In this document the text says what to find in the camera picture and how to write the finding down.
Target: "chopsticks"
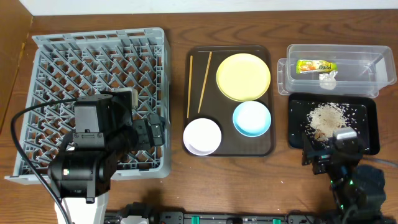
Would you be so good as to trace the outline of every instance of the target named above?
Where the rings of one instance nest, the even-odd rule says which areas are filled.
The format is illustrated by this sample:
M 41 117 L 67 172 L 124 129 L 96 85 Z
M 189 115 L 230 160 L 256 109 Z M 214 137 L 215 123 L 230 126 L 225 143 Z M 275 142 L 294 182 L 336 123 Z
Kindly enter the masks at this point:
M 202 87 L 202 89 L 201 89 L 201 95 L 200 95 L 198 113 L 200 113 L 201 103 L 202 103 L 202 100 L 203 100 L 203 94 L 205 94 L 206 81 L 207 81 L 207 74 L 209 73 L 210 60 L 211 60 L 211 55 L 212 55 L 212 53 L 213 53 L 213 52 L 210 52 L 210 54 L 209 54 L 209 59 L 208 59 L 208 61 L 207 61 L 205 79 L 204 79 L 204 81 L 203 81 L 203 87 Z
M 190 60 L 190 64 L 189 64 L 189 84 L 188 84 L 188 108 L 187 108 L 187 118 L 189 118 L 189 106 L 190 106 L 190 102 L 191 102 L 192 61 L 193 61 L 193 56 L 191 55 L 191 60 Z

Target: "wooden table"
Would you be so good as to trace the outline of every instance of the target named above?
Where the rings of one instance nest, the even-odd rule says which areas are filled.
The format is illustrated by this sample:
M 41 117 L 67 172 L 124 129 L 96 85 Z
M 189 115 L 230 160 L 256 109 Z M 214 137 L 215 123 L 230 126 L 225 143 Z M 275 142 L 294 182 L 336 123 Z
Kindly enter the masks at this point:
M 277 92 L 277 61 L 290 44 L 387 45 L 398 70 L 398 11 L 296 11 L 214 14 L 143 14 L 34 17 L 6 120 L 0 135 L 0 176 L 11 175 L 16 149 L 11 117 L 25 107 L 36 44 L 32 35 L 92 30 L 161 27 L 172 48 L 172 172 L 164 179 L 112 182 L 108 209 L 134 201 L 183 207 L 192 212 L 287 213 L 334 209 L 328 176 L 301 166 L 302 152 L 287 145 L 287 96 Z M 264 158 L 204 158 L 183 151 L 182 118 L 185 57 L 197 45 L 259 44 L 271 53 L 277 147 Z M 398 161 L 398 86 L 383 88 L 375 99 L 381 151 L 378 158 Z M 398 219 L 398 171 L 386 176 L 386 215 Z M 0 180 L 1 223 L 55 223 L 54 202 L 41 185 Z

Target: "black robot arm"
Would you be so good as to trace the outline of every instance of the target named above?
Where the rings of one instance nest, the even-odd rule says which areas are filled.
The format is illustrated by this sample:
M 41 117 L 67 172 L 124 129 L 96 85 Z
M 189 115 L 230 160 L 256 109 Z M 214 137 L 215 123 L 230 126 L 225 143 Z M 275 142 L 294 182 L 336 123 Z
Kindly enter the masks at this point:
M 118 161 L 127 153 L 164 143 L 164 121 L 156 114 L 132 120 L 132 92 L 101 92 L 75 103 L 75 132 L 68 133 L 49 165 L 58 198 L 95 197 L 110 189 Z M 74 147 L 67 149 L 74 142 Z
M 314 174 L 327 173 L 338 207 L 338 213 L 330 216 L 330 223 L 395 223 L 381 213 L 386 200 L 384 173 L 369 165 L 360 165 L 364 149 L 352 128 L 333 132 L 329 148 L 316 151 L 303 134 L 302 165 L 313 165 Z

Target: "gray plastic dish rack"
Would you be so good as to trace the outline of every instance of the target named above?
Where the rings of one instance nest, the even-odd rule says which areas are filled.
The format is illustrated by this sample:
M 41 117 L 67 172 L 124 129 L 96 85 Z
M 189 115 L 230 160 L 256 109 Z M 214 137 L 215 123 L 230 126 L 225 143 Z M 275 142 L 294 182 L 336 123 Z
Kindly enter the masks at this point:
M 33 36 L 36 52 L 26 107 L 53 100 L 133 87 L 138 107 L 133 119 L 156 113 L 166 119 L 165 144 L 128 154 L 113 180 L 163 178 L 171 170 L 169 114 L 170 46 L 161 28 L 109 30 Z M 47 182 L 47 166 L 64 134 L 75 126 L 73 103 L 46 106 L 24 115 L 20 144 Z M 39 184 L 17 154 L 12 176 L 20 184 Z

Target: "yellow plate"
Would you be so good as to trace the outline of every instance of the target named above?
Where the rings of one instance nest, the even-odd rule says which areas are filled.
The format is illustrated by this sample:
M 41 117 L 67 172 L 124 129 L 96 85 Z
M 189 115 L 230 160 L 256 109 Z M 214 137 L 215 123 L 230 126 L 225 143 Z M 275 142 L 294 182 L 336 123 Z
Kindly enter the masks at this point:
M 242 102 L 262 96 L 268 90 L 271 74 L 260 58 L 251 54 L 236 54 L 221 63 L 216 80 L 226 97 Z

